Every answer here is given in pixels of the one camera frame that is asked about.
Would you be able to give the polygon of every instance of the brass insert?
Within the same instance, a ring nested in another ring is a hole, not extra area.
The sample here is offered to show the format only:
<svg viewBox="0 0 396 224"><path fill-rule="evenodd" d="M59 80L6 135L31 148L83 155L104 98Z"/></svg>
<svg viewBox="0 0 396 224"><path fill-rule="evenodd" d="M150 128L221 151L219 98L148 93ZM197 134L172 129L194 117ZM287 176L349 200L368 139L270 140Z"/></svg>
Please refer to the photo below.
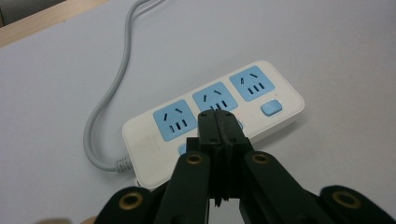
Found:
<svg viewBox="0 0 396 224"><path fill-rule="evenodd" d="M332 198L347 208L358 209L361 207L361 200L347 191L336 191L332 194Z"/></svg>
<svg viewBox="0 0 396 224"><path fill-rule="evenodd" d="M253 155L252 159L259 164L265 164L268 161L270 161L270 159L268 159L268 157L266 157L265 155L262 155L262 154Z"/></svg>
<svg viewBox="0 0 396 224"><path fill-rule="evenodd" d="M193 165L199 164L199 163L201 163L203 160L204 160L204 159L202 159L202 157L199 156L199 155L190 155L190 156L187 158L187 162L188 162L189 164L193 164Z"/></svg>
<svg viewBox="0 0 396 224"><path fill-rule="evenodd" d="M132 210L140 206L143 202L143 196L134 191L125 194L119 201L119 206L123 210Z"/></svg>

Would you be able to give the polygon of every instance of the white table surface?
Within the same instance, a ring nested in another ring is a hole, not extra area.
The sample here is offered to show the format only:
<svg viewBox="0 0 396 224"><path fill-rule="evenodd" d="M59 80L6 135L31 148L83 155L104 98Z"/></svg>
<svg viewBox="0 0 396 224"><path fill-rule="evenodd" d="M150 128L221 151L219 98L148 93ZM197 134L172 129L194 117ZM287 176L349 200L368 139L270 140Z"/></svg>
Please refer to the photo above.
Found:
<svg viewBox="0 0 396 224"><path fill-rule="evenodd" d="M114 0L0 49L0 223L97 215L133 172L86 159L87 117L115 76L131 1ZM257 60L305 99L254 147L313 193L353 188L396 217L396 1L166 0L134 21L132 60L96 123L97 153L126 155L121 127ZM210 223L242 223L237 201Z"/></svg>

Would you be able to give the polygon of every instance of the power cord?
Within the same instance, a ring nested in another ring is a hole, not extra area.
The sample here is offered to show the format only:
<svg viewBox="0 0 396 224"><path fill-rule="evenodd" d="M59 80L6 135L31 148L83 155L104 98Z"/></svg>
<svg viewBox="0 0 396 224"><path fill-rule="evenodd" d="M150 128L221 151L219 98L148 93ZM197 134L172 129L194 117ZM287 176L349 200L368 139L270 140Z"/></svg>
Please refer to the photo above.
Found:
<svg viewBox="0 0 396 224"><path fill-rule="evenodd" d="M123 52L122 61L120 64L119 71L118 71L116 77L114 78L114 81L111 84L110 88L105 93L105 95L103 96L103 98L99 102L99 104L96 106L96 108L91 112L91 115L88 118L87 123L85 124L84 136L83 136L83 144L84 144L85 154L87 155L88 160L90 160L90 162L94 166L96 166L97 168L99 168L103 171L121 173L121 172L125 172L125 171L132 169L132 162L129 157L119 159L114 164L106 164L106 163L100 161L93 152L91 135L92 135L93 124L95 123L96 119L98 118L98 116L99 116L100 112L103 110L103 108L105 106L107 106L108 103L110 102L111 98L113 97L114 93L116 92L117 88L119 87L123 76L125 75L125 70L128 66L129 58L131 55L132 17L138 7L142 6L143 4L145 4L149 1L150 0L139 0L139 1L135 2L129 9L129 12L128 12L128 15L127 15L126 21L125 21L124 52Z"/></svg>

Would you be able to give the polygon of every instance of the power strip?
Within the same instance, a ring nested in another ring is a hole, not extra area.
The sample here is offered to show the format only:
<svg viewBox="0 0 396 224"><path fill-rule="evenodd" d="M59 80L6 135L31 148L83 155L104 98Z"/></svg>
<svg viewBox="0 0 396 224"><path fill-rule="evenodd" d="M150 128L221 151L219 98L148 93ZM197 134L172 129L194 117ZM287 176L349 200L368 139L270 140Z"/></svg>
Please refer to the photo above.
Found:
<svg viewBox="0 0 396 224"><path fill-rule="evenodd" d="M122 134L137 180L154 189L170 179L197 116L223 109L252 144L290 125L304 109L300 94L268 62L258 61L127 121Z"/></svg>

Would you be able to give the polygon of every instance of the blue socket panel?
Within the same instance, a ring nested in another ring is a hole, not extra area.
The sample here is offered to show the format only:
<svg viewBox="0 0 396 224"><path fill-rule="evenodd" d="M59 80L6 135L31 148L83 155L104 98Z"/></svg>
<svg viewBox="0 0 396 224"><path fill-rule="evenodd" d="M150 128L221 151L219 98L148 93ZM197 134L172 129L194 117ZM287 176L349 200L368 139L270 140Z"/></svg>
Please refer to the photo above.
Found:
<svg viewBox="0 0 396 224"><path fill-rule="evenodd" d="M238 107L238 103L222 82L215 83L192 95L201 111L208 109L222 109L231 111Z"/></svg>
<svg viewBox="0 0 396 224"><path fill-rule="evenodd" d="M258 66L250 67L230 77L231 82L245 101L252 101L265 93L272 91L275 86Z"/></svg>
<svg viewBox="0 0 396 224"><path fill-rule="evenodd" d="M185 100L155 111L153 117L165 142L197 127L197 120Z"/></svg>

